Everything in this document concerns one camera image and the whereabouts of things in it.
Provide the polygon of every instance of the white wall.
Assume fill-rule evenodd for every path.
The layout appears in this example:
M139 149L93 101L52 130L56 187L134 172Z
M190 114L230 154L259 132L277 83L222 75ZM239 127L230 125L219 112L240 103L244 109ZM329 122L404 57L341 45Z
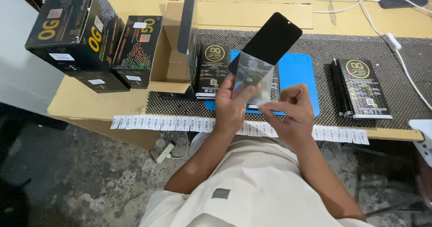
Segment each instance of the white wall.
M64 74L24 49L38 12L0 0L0 102L45 115Z

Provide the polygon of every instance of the blue silicone mat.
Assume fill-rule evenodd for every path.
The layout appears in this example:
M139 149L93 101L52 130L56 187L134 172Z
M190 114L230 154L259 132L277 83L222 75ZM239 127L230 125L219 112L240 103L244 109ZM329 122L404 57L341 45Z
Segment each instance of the blue silicone mat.
M231 61L240 53L240 51L231 50ZM314 110L314 116L320 114L320 105L318 103L318 92L315 83L314 68L312 59L307 54L286 53L278 62L279 65L279 81L280 90L284 88L305 83L308 86L310 94L310 102ZM206 108L214 111L214 101L206 101ZM256 110L246 110L246 113L261 114ZM276 115L285 115L283 112L274 112Z

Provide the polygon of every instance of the wooden table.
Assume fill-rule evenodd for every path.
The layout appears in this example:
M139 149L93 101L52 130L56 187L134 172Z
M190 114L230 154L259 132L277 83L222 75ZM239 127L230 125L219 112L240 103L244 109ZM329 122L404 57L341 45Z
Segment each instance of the wooden table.
M117 14L125 21L129 15L163 15L167 0L109 1ZM200 29L258 30L259 27L255 24L264 24L269 16L260 17L254 14L272 13L273 9L277 9L283 14L288 13L289 19L294 23L300 22L304 33L377 35L358 5L341 13L312 13L312 11L339 10L353 3L317 0L205 1L198 4ZM430 13L409 8L381 9L375 2L364 2L364 5L375 27L383 33L391 32L398 37L432 37L432 29L430 29L432 15ZM236 7L236 10L227 11L228 7ZM425 7L432 9L431 4ZM248 22L252 25L245 25L244 17L238 18L240 12L247 14L244 16L250 18ZM145 114L147 97L147 90L137 89L132 89L130 92L96 94L76 79L65 76L47 111L55 118L151 149L157 140L159 131L109 129L114 115ZM423 140L421 133L416 130L369 128L367 131L369 138Z

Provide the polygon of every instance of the open cardboard box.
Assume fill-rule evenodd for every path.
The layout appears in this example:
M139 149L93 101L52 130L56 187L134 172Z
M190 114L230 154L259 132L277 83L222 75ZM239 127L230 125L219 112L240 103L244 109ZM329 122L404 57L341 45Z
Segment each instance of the open cardboard box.
M148 90L164 99L195 99L200 38L197 0L167 2Z

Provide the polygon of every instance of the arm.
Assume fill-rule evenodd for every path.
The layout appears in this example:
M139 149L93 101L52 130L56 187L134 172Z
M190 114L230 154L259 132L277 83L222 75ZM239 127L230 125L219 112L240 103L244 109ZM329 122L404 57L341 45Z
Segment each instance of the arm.
M232 99L234 84L235 76L228 75L215 97L215 129L198 151L171 176L165 185L166 191L191 194L197 186L207 180L225 155L232 138L245 120L246 102L256 92L256 88L250 86L237 98Z
M283 111L286 119L278 119L272 110ZM298 84L284 89L280 101L261 105L260 111L280 139L294 149L304 180L319 194L333 218L365 220L359 206L333 173L312 137L314 114L307 86Z

